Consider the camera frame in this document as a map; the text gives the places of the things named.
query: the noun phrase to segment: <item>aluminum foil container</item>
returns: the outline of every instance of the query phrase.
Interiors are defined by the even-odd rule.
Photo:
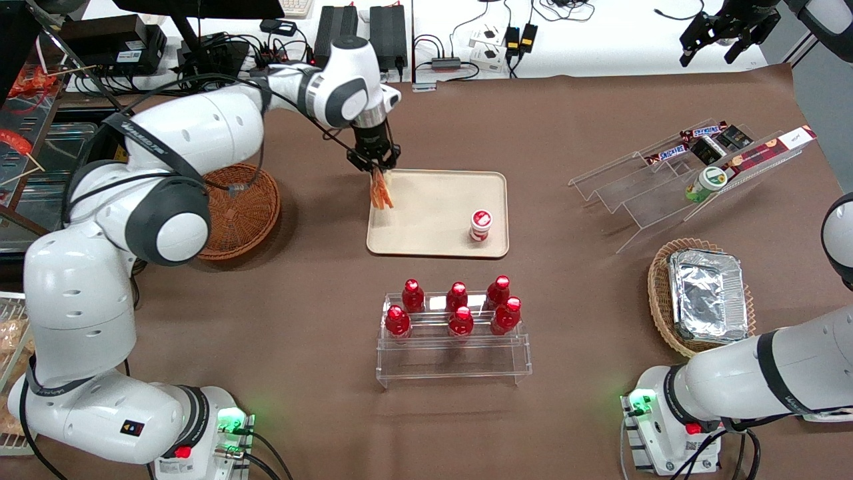
[[[740,261],[732,255],[686,249],[670,255],[676,332],[685,340],[733,343],[748,336]]]

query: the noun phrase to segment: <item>acrylic stand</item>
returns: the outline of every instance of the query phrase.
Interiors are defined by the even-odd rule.
[[[706,120],[690,127],[690,130],[716,124],[715,120]],[[740,125],[738,128],[749,138],[756,138],[748,127]],[[777,131],[765,138],[760,138],[757,142],[729,153],[711,165],[721,167],[734,156],[753,148],[756,144],[773,140],[783,133]],[[715,200],[720,196],[732,197],[729,193],[732,190],[742,193],[753,188],[758,183],[755,181],[756,178],[759,176],[761,179],[766,178],[766,175],[761,175],[762,173],[791,160],[802,151],[801,146],[760,163],[734,177],[731,183],[711,194],[704,202],[694,203],[685,196],[685,189],[705,168],[705,164],[698,157],[692,152],[687,152],[652,165],[648,165],[645,161],[645,157],[673,148],[681,141],[678,135],[673,135],[569,182],[569,186],[577,188],[585,201],[601,202],[611,214],[617,211],[628,214],[635,233],[617,250],[617,254],[622,253],[632,243],[639,243],[641,240],[690,220],[699,211],[716,203]]]
[[[425,311],[410,314],[412,336],[393,338],[385,328],[391,305],[403,305],[399,293],[387,294],[376,347],[376,379],[386,389],[392,380],[417,378],[514,377],[518,384],[533,373],[524,321],[503,336],[489,327],[494,311],[484,310],[485,292],[468,292],[474,330],[465,338],[448,337],[446,292],[426,293]]]

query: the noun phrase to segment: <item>white box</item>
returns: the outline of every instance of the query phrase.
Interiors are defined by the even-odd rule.
[[[473,48],[477,44],[487,44],[500,47],[503,46],[503,37],[505,34],[506,28],[483,24],[471,34],[468,46]]]
[[[471,50],[470,62],[483,72],[502,72],[507,62],[507,49],[493,45],[481,44]]]

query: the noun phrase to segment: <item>keyboard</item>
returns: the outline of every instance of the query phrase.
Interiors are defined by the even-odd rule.
[[[314,0],[279,0],[284,18],[306,17]]]

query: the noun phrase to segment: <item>beige tray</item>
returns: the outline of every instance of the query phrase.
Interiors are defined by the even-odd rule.
[[[370,208],[371,252],[500,258],[509,251],[507,179],[500,173],[397,169],[386,181],[394,208]],[[474,242],[471,214],[481,208],[494,223],[484,242]]]

